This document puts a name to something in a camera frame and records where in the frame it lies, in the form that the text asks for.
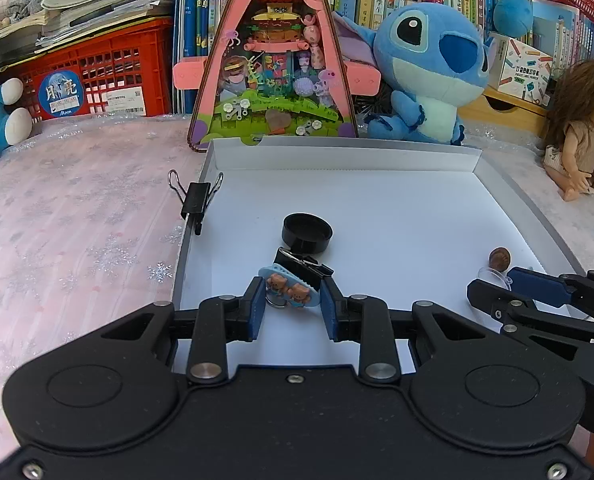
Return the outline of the blue hair clip with bears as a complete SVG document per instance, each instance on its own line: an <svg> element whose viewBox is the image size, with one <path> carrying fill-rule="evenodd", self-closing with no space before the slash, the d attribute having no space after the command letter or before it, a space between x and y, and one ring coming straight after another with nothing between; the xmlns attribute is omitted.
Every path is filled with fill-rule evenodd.
<svg viewBox="0 0 594 480"><path fill-rule="evenodd" d="M272 307L313 308L320 304L320 294L313 287L277 263L264 266L258 275L265 283L265 300Z"/></svg>

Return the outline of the large black binder clip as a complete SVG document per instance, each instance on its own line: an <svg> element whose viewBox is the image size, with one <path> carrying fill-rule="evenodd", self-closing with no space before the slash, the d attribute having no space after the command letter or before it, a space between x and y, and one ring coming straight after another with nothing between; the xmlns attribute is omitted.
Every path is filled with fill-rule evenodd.
<svg viewBox="0 0 594 480"><path fill-rule="evenodd" d="M291 271L318 293L320 293L322 278L334 274L334 271L326 264L318 262L318 260L310 256L298 255L283 247L276 251L273 263L277 263Z"/></svg>

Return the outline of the small brown nut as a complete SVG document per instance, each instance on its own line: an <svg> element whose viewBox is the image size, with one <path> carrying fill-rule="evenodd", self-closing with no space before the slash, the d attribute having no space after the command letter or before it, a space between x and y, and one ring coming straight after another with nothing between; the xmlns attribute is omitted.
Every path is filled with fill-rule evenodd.
<svg viewBox="0 0 594 480"><path fill-rule="evenodd" d="M490 252L488 258L489 268L496 272L504 273L512 263L512 256L505 247L497 247Z"/></svg>

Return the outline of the black round cap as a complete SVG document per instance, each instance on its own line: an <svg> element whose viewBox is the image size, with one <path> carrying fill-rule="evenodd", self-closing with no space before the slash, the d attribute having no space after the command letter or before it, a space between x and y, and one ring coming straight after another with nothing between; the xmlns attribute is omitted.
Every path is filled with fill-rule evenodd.
<svg viewBox="0 0 594 480"><path fill-rule="evenodd" d="M294 212L283 220L282 240L292 252L318 255L326 251L333 228L322 218L306 212Z"/></svg>

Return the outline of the grey shallow cardboard box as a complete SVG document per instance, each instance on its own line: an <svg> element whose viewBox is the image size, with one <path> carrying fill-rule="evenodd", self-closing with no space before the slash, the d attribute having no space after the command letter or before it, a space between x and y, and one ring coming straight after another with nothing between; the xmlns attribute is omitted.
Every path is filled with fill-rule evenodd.
<svg viewBox="0 0 594 480"><path fill-rule="evenodd" d="M492 159L475 148L323 138L212 143L201 178L220 188L201 232L183 237L173 301L182 309L239 296L282 243L286 216L332 226L322 260L345 295L407 310L431 300L486 327L467 285L492 249L548 274L581 264L551 223Z"/></svg>

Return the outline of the small binder clip on box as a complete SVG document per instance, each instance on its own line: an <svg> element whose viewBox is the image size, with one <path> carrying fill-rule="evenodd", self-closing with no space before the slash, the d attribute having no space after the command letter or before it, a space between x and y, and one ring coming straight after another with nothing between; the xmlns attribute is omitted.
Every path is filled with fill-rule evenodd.
<svg viewBox="0 0 594 480"><path fill-rule="evenodd" d="M193 230L196 236L201 235L206 211L221 188L224 174L219 172L215 182L191 182L186 188L181 184L178 171L168 171L168 185L181 203L180 216Z"/></svg>

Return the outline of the long haired baby doll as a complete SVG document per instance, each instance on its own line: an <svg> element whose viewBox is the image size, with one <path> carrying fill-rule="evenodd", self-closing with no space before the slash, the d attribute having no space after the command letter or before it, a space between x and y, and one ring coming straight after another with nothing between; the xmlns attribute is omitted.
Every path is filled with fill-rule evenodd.
<svg viewBox="0 0 594 480"><path fill-rule="evenodd" d="M566 202L594 195L594 60L557 81L544 130L542 166Z"/></svg>

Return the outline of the wooden drawer box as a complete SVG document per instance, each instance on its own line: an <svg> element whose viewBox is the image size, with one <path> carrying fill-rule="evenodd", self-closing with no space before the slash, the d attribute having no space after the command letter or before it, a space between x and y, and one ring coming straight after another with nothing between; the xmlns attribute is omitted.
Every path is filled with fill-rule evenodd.
<svg viewBox="0 0 594 480"><path fill-rule="evenodd" d="M463 120L525 130L536 136L541 136L546 123L544 107L491 87L487 87L475 101L460 107L457 113Z"/></svg>

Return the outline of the white pencil print box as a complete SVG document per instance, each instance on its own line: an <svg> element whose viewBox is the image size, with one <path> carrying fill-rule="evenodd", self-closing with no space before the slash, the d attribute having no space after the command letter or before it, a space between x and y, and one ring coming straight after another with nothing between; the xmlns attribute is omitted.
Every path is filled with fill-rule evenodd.
<svg viewBox="0 0 594 480"><path fill-rule="evenodd" d="M494 90L547 107L547 94L551 79L553 58L551 55L524 44L522 41L493 34L496 47L491 62L489 86Z"/></svg>

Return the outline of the pink triangular diorama toy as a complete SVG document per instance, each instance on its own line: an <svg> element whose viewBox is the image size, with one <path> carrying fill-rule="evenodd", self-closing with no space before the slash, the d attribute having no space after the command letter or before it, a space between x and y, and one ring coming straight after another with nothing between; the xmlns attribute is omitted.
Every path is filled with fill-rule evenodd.
<svg viewBox="0 0 594 480"><path fill-rule="evenodd" d="M327 0L227 0L207 53L175 63L196 93L187 143L266 136L354 138L352 99L374 96L378 70L341 53Z"/></svg>

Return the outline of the red plastic crate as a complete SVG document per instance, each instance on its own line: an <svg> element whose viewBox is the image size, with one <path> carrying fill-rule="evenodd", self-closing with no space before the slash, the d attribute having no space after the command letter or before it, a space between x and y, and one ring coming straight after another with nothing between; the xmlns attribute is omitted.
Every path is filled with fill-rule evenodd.
<svg viewBox="0 0 594 480"><path fill-rule="evenodd" d="M35 122L78 115L171 112L171 18L145 18L0 68L24 84Z"/></svg>

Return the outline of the Stitch plush toy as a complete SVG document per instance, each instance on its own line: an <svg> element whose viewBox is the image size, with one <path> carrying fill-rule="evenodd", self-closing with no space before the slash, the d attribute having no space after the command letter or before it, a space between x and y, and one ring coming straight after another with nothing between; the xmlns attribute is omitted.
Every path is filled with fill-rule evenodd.
<svg viewBox="0 0 594 480"><path fill-rule="evenodd" d="M341 53L376 67L391 89L391 113L365 116L371 139L461 145L457 110L489 82L495 40L441 3L412 3L370 29L333 14Z"/></svg>

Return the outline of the blue plush ball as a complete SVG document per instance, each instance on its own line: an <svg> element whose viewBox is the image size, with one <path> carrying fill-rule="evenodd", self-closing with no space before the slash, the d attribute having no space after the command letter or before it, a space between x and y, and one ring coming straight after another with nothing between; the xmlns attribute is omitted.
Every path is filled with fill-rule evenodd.
<svg viewBox="0 0 594 480"><path fill-rule="evenodd" d="M501 35L520 38L529 34L533 24L529 0L498 0L493 9L494 29Z"/></svg>

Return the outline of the stack of books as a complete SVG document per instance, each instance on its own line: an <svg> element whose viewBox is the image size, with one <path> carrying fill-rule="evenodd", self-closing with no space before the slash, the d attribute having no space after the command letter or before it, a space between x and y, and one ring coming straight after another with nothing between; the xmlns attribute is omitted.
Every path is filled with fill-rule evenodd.
<svg viewBox="0 0 594 480"><path fill-rule="evenodd" d="M0 66L127 23L167 15L175 0L6 0Z"/></svg>

